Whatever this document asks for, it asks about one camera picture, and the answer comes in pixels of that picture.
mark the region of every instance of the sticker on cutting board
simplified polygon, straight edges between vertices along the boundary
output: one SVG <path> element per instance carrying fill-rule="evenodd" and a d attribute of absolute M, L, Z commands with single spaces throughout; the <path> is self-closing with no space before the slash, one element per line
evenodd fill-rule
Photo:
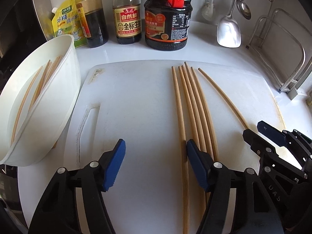
<path fill-rule="evenodd" d="M 94 71 L 93 76 L 90 78 L 88 84 L 93 83 L 93 82 L 97 79 L 97 77 L 98 77 L 99 75 L 101 75 L 103 72 L 104 72 L 104 68 L 97 68 L 97 69 Z"/>

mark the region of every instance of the soy sauce bottle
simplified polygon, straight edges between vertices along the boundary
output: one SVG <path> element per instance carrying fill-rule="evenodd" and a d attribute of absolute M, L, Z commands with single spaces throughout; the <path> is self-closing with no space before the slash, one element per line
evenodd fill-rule
<path fill-rule="evenodd" d="M 188 40 L 191 0 L 146 0 L 145 42 L 162 51 L 184 48 Z"/>
<path fill-rule="evenodd" d="M 119 44 L 132 44 L 142 38 L 141 0 L 113 0 L 116 38 Z"/>
<path fill-rule="evenodd" d="M 83 33 L 89 47 L 102 46 L 108 41 L 102 0 L 76 0 Z"/>

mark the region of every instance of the blue gripper pad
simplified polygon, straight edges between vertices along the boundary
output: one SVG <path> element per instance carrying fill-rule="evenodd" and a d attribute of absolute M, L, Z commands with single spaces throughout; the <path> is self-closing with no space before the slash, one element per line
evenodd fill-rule
<path fill-rule="evenodd" d="M 126 154 L 126 142 L 123 139 L 119 139 L 114 149 L 105 153 L 109 153 L 105 163 L 102 165 L 105 172 L 103 189 L 106 192 L 110 187 L 113 186 L 121 163 L 124 160 L 124 155 Z"/>
<path fill-rule="evenodd" d="M 191 163 L 197 182 L 205 191 L 208 190 L 209 188 L 209 184 L 207 182 L 208 170 L 200 157 L 200 154 L 203 152 L 199 151 L 198 147 L 196 146 L 195 142 L 192 139 L 187 142 L 186 149 L 188 154 L 188 160 Z"/>

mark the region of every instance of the glass bottle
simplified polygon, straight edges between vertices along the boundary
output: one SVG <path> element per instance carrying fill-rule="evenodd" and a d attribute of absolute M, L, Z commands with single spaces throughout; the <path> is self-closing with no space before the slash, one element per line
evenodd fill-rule
<path fill-rule="evenodd" d="M 113 0 L 118 43 L 132 44 L 141 40 L 140 4 L 141 0 Z"/>
<path fill-rule="evenodd" d="M 102 0 L 76 0 L 80 23 L 91 48 L 108 41 Z"/>

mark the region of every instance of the bamboo chopstick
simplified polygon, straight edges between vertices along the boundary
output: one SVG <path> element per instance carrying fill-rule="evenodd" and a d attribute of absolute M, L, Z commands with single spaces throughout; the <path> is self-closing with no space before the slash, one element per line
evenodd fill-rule
<path fill-rule="evenodd" d="M 188 93 L 190 94 L 190 97 L 191 97 L 191 104 L 192 104 L 192 108 L 193 108 L 194 115 L 195 115 L 195 123 L 196 123 L 196 128 L 197 128 L 198 137 L 199 137 L 200 150 L 203 152 L 207 152 L 204 131 L 202 129 L 202 123 L 200 121 L 200 116 L 199 116 L 199 111 L 198 111 L 198 107 L 196 104 L 195 96 L 194 96 L 193 89 L 190 83 L 190 79 L 188 78 L 188 73 L 186 72 L 186 69 L 183 65 L 182 65 L 182 71 L 185 77 L 186 86 L 188 88 Z"/>
<path fill-rule="evenodd" d="M 185 81 L 185 78 L 184 78 L 181 66 L 179 66 L 178 69 L 179 69 L 179 72 L 180 72 L 181 81 L 182 81 L 182 85 L 183 85 L 183 88 L 184 88 L 186 103 L 188 105 L 188 113 L 190 115 L 193 140 L 195 141 L 197 147 L 200 148 L 199 137 L 198 137 L 198 133 L 197 133 L 195 116 L 194 116 L 194 111 L 193 111 L 192 104 L 191 104 L 191 97 L 190 97 L 190 94 L 188 93 L 188 88 L 186 86 L 186 81 Z"/>
<path fill-rule="evenodd" d="M 197 86 L 196 86 L 195 81 L 194 81 L 194 77 L 193 77 L 191 70 L 190 70 L 190 68 L 186 62 L 185 62 L 185 67 L 186 67 L 188 77 L 189 77 L 190 82 L 191 82 L 191 87 L 193 89 L 197 108 L 199 111 L 200 122 L 202 124 L 202 130 L 203 130 L 204 138 L 205 138 L 206 150 L 210 154 L 211 158 L 214 159 L 213 148 L 212 148 L 212 144 L 211 144 L 210 134 L 209 134 L 209 130 L 208 130 L 208 124 L 207 124 L 203 104 L 202 104 L 202 101 L 200 99 L 199 92 L 198 92 Z"/>
<path fill-rule="evenodd" d="M 180 72 L 180 76 L 181 76 L 181 81 L 182 81 L 182 85 L 184 88 L 184 93 L 185 93 L 185 98 L 186 98 L 186 103 L 188 106 L 188 112 L 189 112 L 189 116 L 190 116 L 190 121 L 191 121 L 191 130 L 192 130 L 192 134 L 193 134 L 193 140 L 196 143 L 197 147 L 200 149 L 200 144 L 199 144 L 199 135 L 198 135 L 198 130 L 196 127 L 196 121 L 195 121 L 195 114 L 194 114 L 194 110 L 192 107 L 192 102 L 191 102 L 191 97 L 190 97 L 190 93 L 188 91 L 188 87 L 187 87 L 187 83 L 185 80 L 185 76 L 184 76 L 184 72 L 181 66 L 178 67 L 179 68 L 179 72 Z M 206 210 L 206 193 L 200 193 L 200 201 L 201 201 L 201 210 L 202 210 L 202 214 L 205 213 Z"/>
<path fill-rule="evenodd" d="M 200 73 L 203 74 L 203 76 L 213 85 L 213 87 L 219 92 L 219 94 L 223 97 L 225 102 L 229 105 L 229 107 L 232 109 L 232 111 L 235 113 L 241 124 L 245 129 L 250 129 L 248 123 L 242 116 L 242 114 L 239 112 L 239 110 L 236 108 L 236 106 L 233 104 L 233 102 L 229 99 L 229 97 L 224 93 L 224 91 L 201 69 L 198 69 Z"/>
<path fill-rule="evenodd" d="M 41 67 L 37 70 L 37 72 L 36 72 L 34 78 L 33 78 L 32 81 L 30 82 L 30 84 L 29 84 L 29 86 L 28 86 L 28 88 L 27 88 L 27 90 L 26 90 L 26 93 L 25 93 L 25 95 L 24 95 L 24 97 L 23 97 L 23 99 L 22 99 L 22 101 L 21 101 L 21 105 L 20 105 L 20 107 L 19 107 L 19 109 L 18 109 L 18 114 L 16 115 L 16 118 L 15 118 L 15 123 L 14 123 L 13 132 L 12 132 L 12 137 L 11 137 L 11 145 L 13 144 L 14 139 L 15 139 L 16 129 L 17 129 L 17 127 L 18 127 L 18 120 L 19 120 L 19 118 L 20 118 L 20 116 L 21 116 L 21 111 L 22 111 L 22 109 L 23 109 L 23 106 L 24 106 L 24 103 L 25 103 L 26 98 L 27 98 L 27 96 L 28 96 L 28 93 L 29 93 L 29 91 L 30 91 L 32 85 L 34 84 L 34 82 L 35 82 L 35 80 L 36 80 L 37 76 L 39 75 L 39 73 L 40 73 L 40 71 L 41 71 L 42 68 L 43 68 L 43 66 L 41 66 Z"/>
<path fill-rule="evenodd" d="M 42 75 L 42 77 L 41 77 L 41 79 L 40 79 L 40 81 L 39 81 L 39 84 L 37 85 L 37 88 L 36 88 L 36 90 L 35 90 L 34 95 L 32 96 L 32 101 L 30 102 L 30 106 L 29 106 L 28 111 L 30 111 L 30 109 L 31 109 L 32 106 L 34 105 L 35 101 L 37 100 L 37 98 L 38 98 L 38 96 L 39 96 L 39 94 L 40 94 L 40 92 L 41 92 L 41 88 L 42 88 L 42 86 L 43 86 L 43 81 L 44 81 L 44 78 L 45 78 L 45 76 L 46 76 L 46 73 L 48 72 L 48 69 L 49 69 L 49 67 L 50 67 L 50 64 L 51 64 L 51 60 L 49 60 L 48 63 L 46 64 L 46 67 L 45 67 L 45 69 L 44 69 L 44 71 L 43 71 L 43 75 Z"/>
<path fill-rule="evenodd" d="M 213 120 L 211 118 L 211 114 L 210 114 L 210 111 L 209 111 L 209 108 L 208 108 L 208 105 L 207 105 L 205 94 L 204 94 L 204 92 L 202 90 L 202 87 L 201 87 L 201 85 L 199 83 L 199 80 L 198 80 L 198 77 L 197 77 L 197 75 L 195 73 L 195 70 L 194 70 L 193 67 L 191 67 L 191 70 L 192 70 L 192 73 L 193 73 L 193 76 L 194 76 L 194 79 L 195 79 L 195 82 L 196 82 L 197 89 L 199 91 L 199 96 L 200 96 L 200 99 L 202 101 L 205 117 L 206 117 L 207 124 L 208 124 L 208 130 L 209 130 L 210 139 L 211 139 L 211 145 L 212 145 L 212 150 L 213 150 L 213 160 L 214 161 L 219 161 L 218 143 L 217 143 L 217 139 L 216 139 L 216 131 L 215 131 L 214 127 L 213 127 Z"/>
<path fill-rule="evenodd" d="M 51 70 L 49 71 L 49 74 L 46 78 L 46 81 L 45 83 L 43 84 L 43 87 L 46 86 L 46 84 L 48 83 L 48 81 L 50 80 L 51 76 L 53 75 L 54 71 L 56 70 L 56 68 L 58 67 L 58 65 L 60 64 L 60 61 L 62 59 L 62 56 L 58 56 L 56 57 L 56 59 L 54 60 L 53 64 L 52 64 L 52 67 L 51 67 Z"/>
<path fill-rule="evenodd" d="M 179 85 L 177 82 L 177 74 L 174 67 L 172 69 L 172 76 L 174 81 L 174 90 L 177 102 L 177 116 L 179 122 L 179 133 L 181 142 L 181 161 L 182 161 L 182 196 L 183 196 L 183 234 L 188 234 L 190 219 L 190 201 L 189 201 L 189 179 L 188 179 L 188 159 L 186 153 L 186 136 L 183 119 L 183 110 L 181 103 L 181 96 Z"/>

